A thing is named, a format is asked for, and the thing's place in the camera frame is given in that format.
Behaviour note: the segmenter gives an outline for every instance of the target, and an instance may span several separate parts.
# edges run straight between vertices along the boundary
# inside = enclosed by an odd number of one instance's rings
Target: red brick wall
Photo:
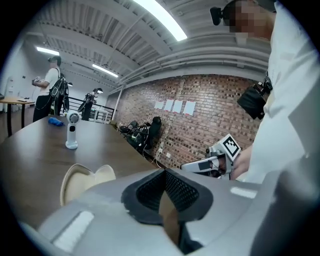
[[[155,156],[160,143],[163,152],[158,161],[167,167],[179,167],[205,157],[206,149],[230,133],[242,149],[254,141],[260,121],[237,104],[237,99],[253,81],[225,75],[189,75],[137,85],[123,91],[115,114],[116,122],[139,124],[160,116],[161,131],[150,154]],[[117,95],[108,101],[114,102]],[[183,100],[181,113],[154,109],[156,101]],[[193,116],[182,114],[186,101],[196,101]]]

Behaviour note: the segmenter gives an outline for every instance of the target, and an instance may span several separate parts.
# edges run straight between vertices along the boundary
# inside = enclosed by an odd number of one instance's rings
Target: white paper
[[[183,113],[186,115],[192,116],[194,114],[196,102],[195,101],[187,101],[183,110]]]
[[[160,110],[162,110],[163,107],[164,107],[164,102],[163,102],[163,101],[156,101],[156,102],[155,102],[155,105],[154,105],[154,108],[155,108],[155,109],[160,109]]]
[[[173,99],[167,99],[167,101],[164,105],[164,111],[171,111],[173,103],[174,103]]]
[[[173,105],[173,109],[172,109],[173,113],[180,113],[181,112],[182,102],[183,102],[183,100],[175,100],[174,101],[174,105]]]

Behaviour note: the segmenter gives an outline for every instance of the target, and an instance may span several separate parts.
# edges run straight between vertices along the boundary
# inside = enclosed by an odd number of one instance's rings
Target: ceiling
[[[268,68],[270,42],[214,26],[210,8],[227,0],[157,0],[181,26],[176,41],[132,0],[50,2],[26,29],[26,40],[60,52],[62,69],[106,85],[110,93],[155,79],[187,74],[235,75],[255,79]],[[97,64],[119,75],[92,68]]]

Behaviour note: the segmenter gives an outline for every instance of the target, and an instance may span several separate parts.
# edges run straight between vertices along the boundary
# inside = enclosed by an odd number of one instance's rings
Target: fluorescent light
[[[155,16],[175,37],[177,41],[187,38],[185,32],[174,18],[156,0],[133,0]]]
[[[112,73],[111,71],[106,70],[106,69],[104,69],[103,67],[97,66],[96,64],[92,64],[92,67],[96,68],[97,70],[101,70],[101,71],[103,71],[103,72],[106,72],[107,74],[109,74],[109,75],[111,75],[111,76],[114,76],[114,77],[116,77],[116,78],[118,77],[117,74]]]
[[[42,47],[37,47],[36,48],[39,52],[43,52],[43,53],[47,53],[47,54],[53,54],[53,55],[60,55],[58,51],[55,50],[49,50],[46,48],[42,48]]]

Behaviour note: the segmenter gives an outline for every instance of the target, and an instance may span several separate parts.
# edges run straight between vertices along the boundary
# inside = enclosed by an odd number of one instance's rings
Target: beige chair
[[[115,172],[109,165],[104,165],[93,173],[85,166],[76,163],[70,167],[63,178],[60,189],[60,204],[65,206],[94,185],[115,179]]]

